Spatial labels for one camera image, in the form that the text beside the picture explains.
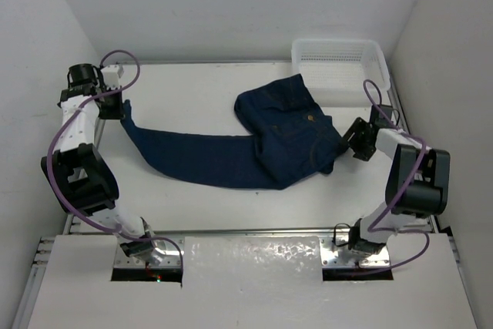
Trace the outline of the dark blue denim trousers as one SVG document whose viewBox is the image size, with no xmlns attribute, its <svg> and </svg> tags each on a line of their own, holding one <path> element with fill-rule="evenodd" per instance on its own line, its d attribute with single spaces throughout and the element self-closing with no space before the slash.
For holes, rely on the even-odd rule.
<svg viewBox="0 0 493 329">
<path fill-rule="evenodd" d="M 246 136 L 173 133 L 138 127 L 129 100 L 121 125 L 143 159 L 164 176 L 245 190 L 283 190 L 328 175 L 342 136 L 296 74 L 239 94 L 234 112 Z"/>
</svg>

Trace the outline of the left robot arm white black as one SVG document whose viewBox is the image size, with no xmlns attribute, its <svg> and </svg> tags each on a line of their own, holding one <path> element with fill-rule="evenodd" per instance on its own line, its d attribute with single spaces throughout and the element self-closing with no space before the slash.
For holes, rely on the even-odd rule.
<svg viewBox="0 0 493 329">
<path fill-rule="evenodd" d="M 116 178 L 96 145 L 98 124 L 124 117 L 122 74 L 120 65 L 69 68 L 58 103 L 64 130 L 52 155 L 42 158 L 41 167 L 66 213 L 78 211 L 84 220 L 114 234 L 127 257 L 151 264 L 158 252 L 153 233 L 143 218 L 117 203 Z"/>
</svg>

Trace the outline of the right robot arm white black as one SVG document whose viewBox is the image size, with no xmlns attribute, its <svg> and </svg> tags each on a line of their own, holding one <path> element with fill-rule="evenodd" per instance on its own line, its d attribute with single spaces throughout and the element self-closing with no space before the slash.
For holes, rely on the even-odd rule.
<svg viewBox="0 0 493 329">
<path fill-rule="evenodd" d="M 391 160 L 391 168 L 383 203 L 349 226 L 343 243 L 333 230 L 332 245 L 363 260 L 380 253 L 391 237 L 420 234 L 425 237 L 424 248 L 407 259 L 408 264 L 424 254 L 430 243 L 428 232 L 408 226 L 442 214 L 448 204 L 451 155 L 405 132 L 391 115 L 390 106 L 372 106 L 369 120 L 356 118 L 343 136 L 354 158 L 367 162 L 381 152 Z"/>
</svg>

